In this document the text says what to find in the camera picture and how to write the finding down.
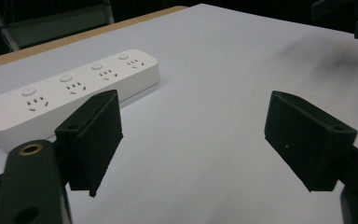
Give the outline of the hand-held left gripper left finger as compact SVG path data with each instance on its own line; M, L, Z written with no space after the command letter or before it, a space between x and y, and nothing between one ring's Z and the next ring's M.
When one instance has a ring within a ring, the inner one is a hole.
M117 91L91 96L55 135L63 182L95 197L123 138Z

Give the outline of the dark metal stand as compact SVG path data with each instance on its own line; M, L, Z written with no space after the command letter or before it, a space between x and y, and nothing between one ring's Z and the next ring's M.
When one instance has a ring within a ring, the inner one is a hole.
M12 23L6 23L0 13L0 32L9 49L17 51L56 38L113 24L115 21L110 0L99 1L98 5L92 7Z

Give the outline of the white power strip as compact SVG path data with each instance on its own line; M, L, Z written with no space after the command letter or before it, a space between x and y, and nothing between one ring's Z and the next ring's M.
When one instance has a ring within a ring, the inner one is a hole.
M158 60L138 49L0 94L0 148L47 139L88 99L115 90L123 101L159 82Z

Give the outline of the dark equipment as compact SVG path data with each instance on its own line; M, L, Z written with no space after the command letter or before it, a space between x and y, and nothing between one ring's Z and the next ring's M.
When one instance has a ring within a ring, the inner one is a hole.
M316 0L311 5L311 19L319 20L345 5L351 6L350 18L354 22L353 35L355 39L358 39L358 0Z

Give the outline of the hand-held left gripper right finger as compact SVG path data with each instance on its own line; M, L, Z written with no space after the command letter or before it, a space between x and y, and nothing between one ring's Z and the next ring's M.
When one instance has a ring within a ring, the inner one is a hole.
M290 93L270 95L265 139L309 191L331 191L338 161L357 131L319 107Z

